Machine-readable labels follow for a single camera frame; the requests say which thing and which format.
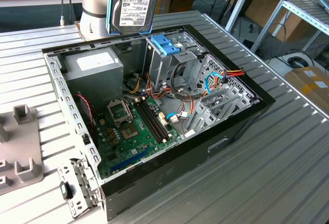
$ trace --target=white sticker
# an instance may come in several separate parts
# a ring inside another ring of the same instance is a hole
[[[82,71],[86,71],[96,67],[112,64],[114,61],[107,52],[104,52],[78,58],[77,63]]]
[[[176,44],[174,44],[174,46],[175,46],[176,48],[179,48],[179,47],[182,47],[183,45],[182,45],[181,43],[176,43]]]
[[[322,81],[315,82],[320,88],[328,88],[328,86]]]
[[[150,0],[122,0],[120,26],[144,26]]]
[[[309,77],[315,77],[315,76],[316,76],[315,73],[312,72],[312,71],[304,71],[304,73],[305,73],[306,75],[308,75]]]

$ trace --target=motherboard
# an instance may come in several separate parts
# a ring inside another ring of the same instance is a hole
[[[94,141],[102,158],[101,178],[107,178],[182,139],[153,98],[138,103],[115,100],[95,116]]]

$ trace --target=ram slot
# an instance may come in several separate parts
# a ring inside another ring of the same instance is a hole
[[[143,108],[139,104],[137,104],[137,105],[135,105],[135,109],[137,110],[139,115],[142,117],[143,122],[147,125],[147,127],[149,128],[149,130],[155,137],[156,141],[158,141],[158,142],[162,141],[164,139],[163,136],[161,136],[161,133],[159,131],[157,131],[156,126],[154,124],[152,124],[150,118],[144,113]]]
[[[149,106],[145,102],[142,102],[141,105],[142,105],[143,109],[145,110],[145,112],[148,114],[148,116],[151,117],[152,122],[156,125],[158,130],[161,132],[162,136],[164,136],[164,138],[166,138],[166,139],[169,139],[169,136],[168,136],[166,130],[161,125],[160,121],[158,121],[158,119],[153,115]]]

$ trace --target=blue cable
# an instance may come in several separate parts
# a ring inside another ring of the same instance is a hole
[[[167,115],[166,118],[169,119],[170,117],[172,117],[172,116],[174,116],[174,115],[176,115],[176,114],[175,114],[175,113],[170,113],[170,114]]]
[[[220,74],[217,73],[217,72],[212,72],[212,73],[208,74],[208,76],[206,77],[205,86],[206,86],[206,90],[207,90],[207,92],[208,92],[209,94],[211,93],[211,91],[210,91],[210,88],[209,88],[209,86],[208,86],[208,80],[209,80],[209,77],[210,77],[211,75],[215,75],[215,76],[219,77],[220,79],[223,78],[223,76],[220,75]]]
[[[179,114],[170,113],[170,114],[167,115],[166,118],[169,119],[170,117],[172,117],[172,116],[174,116],[174,115],[182,116],[182,115],[179,115]]]

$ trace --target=expansion slot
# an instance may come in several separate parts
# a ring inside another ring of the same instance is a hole
[[[144,151],[138,153],[137,155],[132,156],[129,159],[126,159],[125,161],[121,161],[120,163],[116,164],[115,166],[113,166],[111,168],[111,171],[115,171],[115,170],[120,170],[121,168],[123,168],[124,166],[127,166],[129,164],[132,164],[134,161],[139,160],[140,158],[144,157],[147,154],[147,151],[150,149],[146,148]]]
[[[158,142],[165,142],[166,139],[169,139],[166,130],[162,127],[156,117],[154,117],[149,106],[145,102],[135,104],[135,108]]]

